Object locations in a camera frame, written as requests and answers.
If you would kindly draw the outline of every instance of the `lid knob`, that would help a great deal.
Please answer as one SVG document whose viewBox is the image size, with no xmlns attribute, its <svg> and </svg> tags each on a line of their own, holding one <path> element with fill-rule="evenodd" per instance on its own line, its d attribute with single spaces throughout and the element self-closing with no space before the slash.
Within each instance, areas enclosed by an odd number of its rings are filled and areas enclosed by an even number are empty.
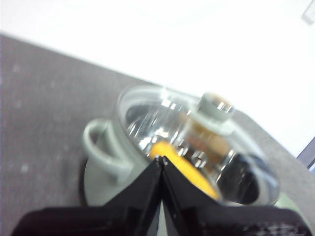
<svg viewBox="0 0 315 236">
<path fill-rule="evenodd" d="M 224 122 L 234 114 L 234 107 L 218 95 L 204 93 L 199 101 L 198 111 L 213 119 Z"/>
</svg>

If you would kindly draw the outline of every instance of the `table surface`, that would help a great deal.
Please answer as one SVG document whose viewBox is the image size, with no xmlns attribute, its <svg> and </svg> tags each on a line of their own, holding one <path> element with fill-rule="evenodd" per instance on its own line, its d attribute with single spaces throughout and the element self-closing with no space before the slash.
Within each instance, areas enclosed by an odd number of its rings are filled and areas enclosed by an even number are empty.
<svg viewBox="0 0 315 236">
<path fill-rule="evenodd" d="M 82 131 L 136 84 L 147 82 L 1 35 L 1 235 L 28 211 L 85 204 Z M 247 115 L 234 118 L 315 229 L 315 176 Z"/>
</svg>

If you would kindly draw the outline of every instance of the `pot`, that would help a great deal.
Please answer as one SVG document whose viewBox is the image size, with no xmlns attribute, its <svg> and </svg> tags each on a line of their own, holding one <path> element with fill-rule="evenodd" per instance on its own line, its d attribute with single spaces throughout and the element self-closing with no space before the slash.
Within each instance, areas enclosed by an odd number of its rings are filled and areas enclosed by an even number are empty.
<svg viewBox="0 0 315 236">
<path fill-rule="evenodd" d="M 152 161 L 154 145 L 168 142 L 203 174 L 222 204 L 274 204 L 278 179 L 233 114 L 234 107 L 214 94 L 199 99 L 158 86 L 125 90 L 115 116 L 92 120 L 83 132 L 87 203 L 111 200 Z"/>
</svg>

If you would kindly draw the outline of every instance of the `yellow object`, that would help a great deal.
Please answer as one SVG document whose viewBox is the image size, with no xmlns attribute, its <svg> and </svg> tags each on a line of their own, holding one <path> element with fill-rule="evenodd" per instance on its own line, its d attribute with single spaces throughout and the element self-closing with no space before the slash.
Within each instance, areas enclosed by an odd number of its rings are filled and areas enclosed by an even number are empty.
<svg viewBox="0 0 315 236">
<path fill-rule="evenodd" d="M 217 191 L 211 186 L 203 174 L 184 157 L 179 156 L 171 144 L 165 141 L 160 141 L 154 144 L 150 152 L 150 157 L 153 159 L 156 155 L 167 156 L 167 158 L 192 184 L 210 197 L 216 200 L 219 198 Z"/>
</svg>

